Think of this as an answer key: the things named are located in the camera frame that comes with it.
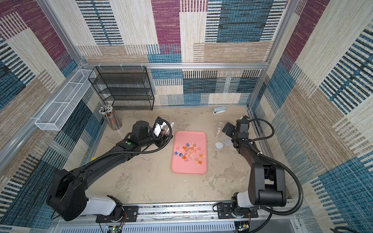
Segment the white jar lid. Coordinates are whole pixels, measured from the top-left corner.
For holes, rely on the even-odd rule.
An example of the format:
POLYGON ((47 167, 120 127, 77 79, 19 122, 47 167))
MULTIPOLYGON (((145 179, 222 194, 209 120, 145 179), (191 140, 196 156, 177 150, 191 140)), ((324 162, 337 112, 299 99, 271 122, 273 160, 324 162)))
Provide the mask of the white jar lid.
POLYGON ((215 148, 221 150, 221 149, 224 148, 224 144, 222 142, 218 141, 218 142, 215 143, 215 148))

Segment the candy jar clear plastic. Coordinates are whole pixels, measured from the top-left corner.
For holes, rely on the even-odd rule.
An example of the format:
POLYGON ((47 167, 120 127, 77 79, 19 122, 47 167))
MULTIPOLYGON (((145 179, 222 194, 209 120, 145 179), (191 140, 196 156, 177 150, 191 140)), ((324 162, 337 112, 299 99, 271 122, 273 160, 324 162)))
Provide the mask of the candy jar clear plastic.
POLYGON ((225 124, 223 122, 218 122, 216 124, 216 130, 214 131, 214 136, 216 138, 220 138, 221 137, 221 135, 223 134, 222 130, 223 130, 224 126, 225 126, 225 124))

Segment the candy jar patterned lid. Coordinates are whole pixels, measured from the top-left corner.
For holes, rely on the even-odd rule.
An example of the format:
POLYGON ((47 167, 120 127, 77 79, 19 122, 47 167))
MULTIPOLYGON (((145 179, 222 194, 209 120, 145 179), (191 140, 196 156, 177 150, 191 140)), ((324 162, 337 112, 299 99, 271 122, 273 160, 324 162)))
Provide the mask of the candy jar patterned lid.
POLYGON ((167 135, 172 135, 173 127, 174 127, 174 122, 172 122, 172 123, 170 124, 170 127, 169 127, 169 126, 167 127, 167 129, 166 129, 166 134, 167 134, 167 135))

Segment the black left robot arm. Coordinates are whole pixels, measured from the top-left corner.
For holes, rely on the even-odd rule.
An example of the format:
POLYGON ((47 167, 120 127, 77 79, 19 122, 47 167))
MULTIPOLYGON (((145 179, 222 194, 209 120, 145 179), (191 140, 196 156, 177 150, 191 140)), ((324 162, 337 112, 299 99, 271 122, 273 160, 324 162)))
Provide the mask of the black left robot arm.
POLYGON ((171 124, 158 117, 153 126, 139 120, 123 140, 104 155, 73 170, 59 170, 49 189, 47 205, 53 210, 51 219, 71 221, 79 216, 95 215, 109 222, 122 222, 125 210, 121 201, 108 195, 93 197, 86 190, 115 167, 140 154, 151 154, 165 148, 173 138, 171 124))

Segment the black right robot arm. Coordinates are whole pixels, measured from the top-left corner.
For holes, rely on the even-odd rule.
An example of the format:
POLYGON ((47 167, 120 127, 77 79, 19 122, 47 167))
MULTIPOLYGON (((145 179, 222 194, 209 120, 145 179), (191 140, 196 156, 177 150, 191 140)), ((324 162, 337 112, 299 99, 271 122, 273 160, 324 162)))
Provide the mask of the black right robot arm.
POLYGON ((285 169, 264 158, 253 139, 249 138, 250 120, 229 122, 222 129, 233 147, 251 167, 248 190, 232 197, 232 204, 240 208, 283 207, 286 205, 285 169))

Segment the pile of lollipop candies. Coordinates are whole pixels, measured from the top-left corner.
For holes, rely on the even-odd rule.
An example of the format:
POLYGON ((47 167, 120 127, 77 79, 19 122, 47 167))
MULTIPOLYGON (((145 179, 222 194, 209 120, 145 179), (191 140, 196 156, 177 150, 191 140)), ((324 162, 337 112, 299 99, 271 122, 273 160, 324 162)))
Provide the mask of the pile of lollipop candies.
POLYGON ((204 146, 196 142, 188 142, 174 148, 173 156, 181 159, 185 163, 194 163, 197 167, 202 167, 207 160, 207 152, 204 146))

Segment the grey stapler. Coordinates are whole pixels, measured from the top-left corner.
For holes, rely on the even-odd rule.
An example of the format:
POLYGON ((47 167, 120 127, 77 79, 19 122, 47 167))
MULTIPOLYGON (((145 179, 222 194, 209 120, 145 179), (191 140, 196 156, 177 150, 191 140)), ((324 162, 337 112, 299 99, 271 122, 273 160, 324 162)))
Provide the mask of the grey stapler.
POLYGON ((226 111, 226 107, 225 106, 220 106, 220 107, 215 107, 214 110, 213 110, 213 114, 221 114, 223 112, 226 111))

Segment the pink plastic tray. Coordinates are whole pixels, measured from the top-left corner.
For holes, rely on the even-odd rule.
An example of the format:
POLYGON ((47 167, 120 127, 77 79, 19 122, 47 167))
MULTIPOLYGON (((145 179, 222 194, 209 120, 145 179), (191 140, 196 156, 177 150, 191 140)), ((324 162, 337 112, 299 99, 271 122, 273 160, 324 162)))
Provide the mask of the pink plastic tray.
POLYGON ((176 132, 171 171, 178 174, 203 175, 207 170, 207 134, 197 131, 176 132))

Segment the cup of coloured pencils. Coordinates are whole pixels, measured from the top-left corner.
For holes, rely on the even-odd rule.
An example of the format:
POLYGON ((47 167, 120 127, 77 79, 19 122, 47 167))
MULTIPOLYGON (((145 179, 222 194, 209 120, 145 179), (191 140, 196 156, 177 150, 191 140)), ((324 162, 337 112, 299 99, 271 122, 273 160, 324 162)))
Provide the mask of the cup of coloured pencils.
POLYGON ((100 107, 99 113, 104 116, 107 124, 112 130, 119 130, 122 127, 120 120, 118 119, 112 105, 104 105, 100 107))

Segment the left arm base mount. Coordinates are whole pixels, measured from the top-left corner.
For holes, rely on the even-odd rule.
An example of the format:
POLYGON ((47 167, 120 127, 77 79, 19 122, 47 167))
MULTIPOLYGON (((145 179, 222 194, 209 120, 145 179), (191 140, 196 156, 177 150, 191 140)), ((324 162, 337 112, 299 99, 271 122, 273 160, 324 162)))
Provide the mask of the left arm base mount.
POLYGON ((139 206, 116 207, 108 216, 97 215, 96 223, 127 223, 136 222, 139 206))

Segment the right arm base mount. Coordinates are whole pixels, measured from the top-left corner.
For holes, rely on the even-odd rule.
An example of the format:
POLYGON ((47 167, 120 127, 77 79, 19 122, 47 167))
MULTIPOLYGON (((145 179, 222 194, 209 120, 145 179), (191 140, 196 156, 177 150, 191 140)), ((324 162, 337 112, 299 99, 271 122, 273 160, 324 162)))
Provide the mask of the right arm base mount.
POLYGON ((231 203, 218 202, 212 206, 214 212, 218 213, 219 219, 230 219, 230 218, 258 218, 259 215, 256 210, 250 210, 249 208, 241 208, 234 206, 231 203))

